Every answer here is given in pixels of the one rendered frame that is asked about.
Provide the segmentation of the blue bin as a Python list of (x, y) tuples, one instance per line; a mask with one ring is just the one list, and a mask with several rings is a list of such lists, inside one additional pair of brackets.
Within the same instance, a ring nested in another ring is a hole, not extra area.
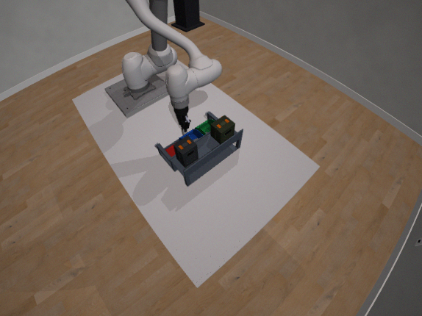
[(192, 140), (196, 139), (196, 138), (200, 138), (203, 136), (203, 134), (197, 130), (197, 129), (192, 129), (191, 131), (189, 131), (187, 134), (184, 134), (183, 136), (181, 136), (179, 138), (179, 140), (183, 139), (184, 137), (189, 136)]

